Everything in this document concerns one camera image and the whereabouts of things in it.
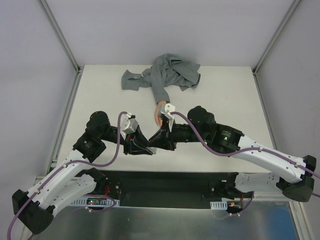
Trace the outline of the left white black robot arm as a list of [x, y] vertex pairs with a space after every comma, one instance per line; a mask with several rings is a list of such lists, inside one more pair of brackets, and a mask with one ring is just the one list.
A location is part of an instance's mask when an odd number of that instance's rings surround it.
[[126, 155], [152, 156], [156, 149], [149, 145], [134, 115], [122, 111], [117, 125], [112, 126], [104, 111], [94, 112], [66, 158], [29, 190], [18, 189], [12, 195], [14, 217], [7, 230], [7, 239], [11, 239], [16, 220], [33, 235], [38, 235], [76, 199], [91, 192], [102, 194], [106, 177], [99, 168], [115, 162], [120, 146]]

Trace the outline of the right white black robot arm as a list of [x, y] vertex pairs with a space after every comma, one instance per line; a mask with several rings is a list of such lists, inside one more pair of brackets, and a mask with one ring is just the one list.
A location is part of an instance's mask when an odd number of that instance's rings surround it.
[[160, 129], [149, 139], [149, 146], [173, 151], [177, 143], [201, 143], [210, 153], [233, 157], [257, 165], [265, 173], [232, 172], [225, 192], [237, 197], [248, 192], [279, 192], [290, 200], [306, 203], [314, 192], [317, 160], [297, 157], [267, 147], [242, 131], [217, 123], [213, 113], [201, 106], [183, 115], [171, 104], [160, 108]]

